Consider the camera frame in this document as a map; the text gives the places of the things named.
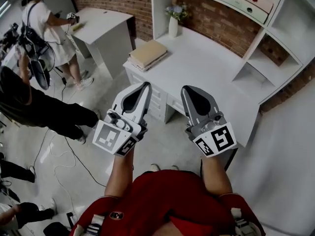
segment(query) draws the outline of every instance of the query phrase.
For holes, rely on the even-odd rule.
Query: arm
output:
[[[230,180],[217,157],[203,157],[202,172],[206,189],[212,195],[220,196],[233,192]]]
[[[49,24],[50,26],[63,26],[63,25],[74,25],[76,23],[75,19],[62,19],[62,18],[57,18],[53,13],[50,12],[48,20],[47,20],[47,24]]]
[[[132,149],[125,157],[115,156],[112,173],[109,177],[104,195],[122,197],[132,185],[133,173]]]
[[[6,225],[9,223],[12,218],[15,216],[15,214],[19,213],[21,211],[21,208],[19,205],[14,205],[12,208],[9,210],[3,212],[0,214],[0,225]]]
[[[25,103],[25,105],[30,105],[32,103],[32,90],[31,90],[30,78],[29,78],[29,73],[28,73],[28,64],[29,64],[29,58],[24,53],[21,55],[20,60],[19,60],[21,79],[23,83],[29,86],[29,91],[30,91],[29,100],[27,103]]]

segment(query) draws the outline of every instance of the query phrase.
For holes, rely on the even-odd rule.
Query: oval badge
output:
[[[121,211],[113,211],[109,217],[113,220],[121,220],[124,217],[124,213]]]

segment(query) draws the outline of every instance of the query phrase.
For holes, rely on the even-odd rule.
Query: red shirt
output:
[[[232,207],[240,208],[242,218],[256,224],[265,235],[241,196],[213,197],[197,175],[163,170],[139,176],[122,199],[103,197],[96,200],[77,224],[86,228],[97,214],[105,217],[100,236],[151,236],[170,220],[184,236],[229,235],[235,233]],[[123,218],[112,219],[110,214],[114,211],[122,212]]]

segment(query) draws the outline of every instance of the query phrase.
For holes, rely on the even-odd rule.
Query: white dress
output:
[[[28,3],[22,13],[22,20],[27,24],[30,7],[34,3]],[[68,63],[75,55],[75,47],[66,36],[60,26],[50,26],[47,20],[51,11],[43,3],[39,2],[30,12],[30,27],[52,47],[54,52],[48,51],[50,63],[54,66],[60,66]]]

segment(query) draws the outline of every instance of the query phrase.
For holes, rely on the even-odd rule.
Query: person in red shirt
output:
[[[265,235],[245,200],[233,193],[217,157],[202,158],[203,179],[152,165],[155,171],[132,182],[133,155],[132,149],[115,156],[105,196],[87,208],[70,236]],[[99,228],[95,215],[104,217]]]

